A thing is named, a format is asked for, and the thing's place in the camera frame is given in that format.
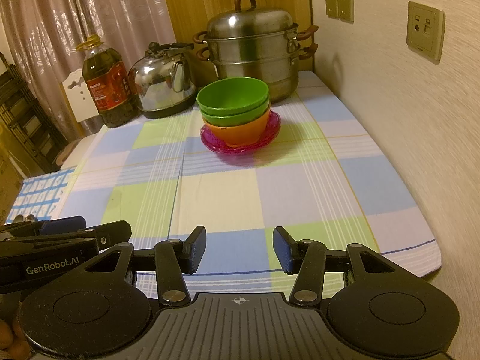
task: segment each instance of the stacked bowls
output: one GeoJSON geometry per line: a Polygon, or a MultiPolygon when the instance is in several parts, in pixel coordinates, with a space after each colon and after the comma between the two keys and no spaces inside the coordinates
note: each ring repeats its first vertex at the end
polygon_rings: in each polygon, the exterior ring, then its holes
{"type": "Polygon", "coordinates": [[[230,147],[257,142],[270,116],[268,85],[250,77],[215,81],[198,92],[197,102],[205,125],[230,147]]]}

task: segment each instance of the orange bowl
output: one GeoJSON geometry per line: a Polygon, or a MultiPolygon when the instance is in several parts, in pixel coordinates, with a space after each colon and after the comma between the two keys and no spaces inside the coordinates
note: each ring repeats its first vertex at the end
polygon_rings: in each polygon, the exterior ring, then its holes
{"type": "Polygon", "coordinates": [[[221,139],[230,147],[251,145],[257,142],[267,127],[270,107],[258,119],[240,126],[219,127],[207,123],[205,125],[212,131],[213,135],[221,139]]]}

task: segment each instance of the pink plate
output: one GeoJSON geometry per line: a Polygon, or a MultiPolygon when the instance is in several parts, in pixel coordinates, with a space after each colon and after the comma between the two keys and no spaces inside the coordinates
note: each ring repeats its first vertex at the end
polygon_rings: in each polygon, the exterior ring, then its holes
{"type": "Polygon", "coordinates": [[[202,139],[203,144],[213,152],[224,154],[245,154],[268,145],[270,142],[272,142],[272,140],[275,139],[279,131],[280,115],[274,111],[270,111],[270,117],[268,118],[265,131],[260,139],[251,145],[239,147],[227,146],[225,142],[215,137],[215,135],[213,135],[212,131],[210,131],[206,125],[203,125],[203,127],[200,129],[200,138],[202,139]]]}

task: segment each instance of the stainless steel kettle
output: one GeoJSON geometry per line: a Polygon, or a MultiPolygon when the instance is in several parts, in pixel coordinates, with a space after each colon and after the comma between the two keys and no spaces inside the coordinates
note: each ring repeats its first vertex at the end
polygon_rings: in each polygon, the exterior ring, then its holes
{"type": "Polygon", "coordinates": [[[136,92],[138,108],[147,118],[170,116],[195,102],[196,87],[185,54],[193,48],[192,43],[152,42],[145,57],[130,69],[130,86],[136,92]]]}

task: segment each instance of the cooking oil bottle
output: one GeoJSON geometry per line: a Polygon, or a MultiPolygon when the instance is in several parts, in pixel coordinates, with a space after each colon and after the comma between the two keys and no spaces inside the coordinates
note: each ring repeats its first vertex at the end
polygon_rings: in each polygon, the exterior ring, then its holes
{"type": "Polygon", "coordinates": [[[113,128],[132,120],[138,110],[119,52],[105,46],[97,34],[76,50],[86,53],[82,76],[105,125],[113,128]]]}

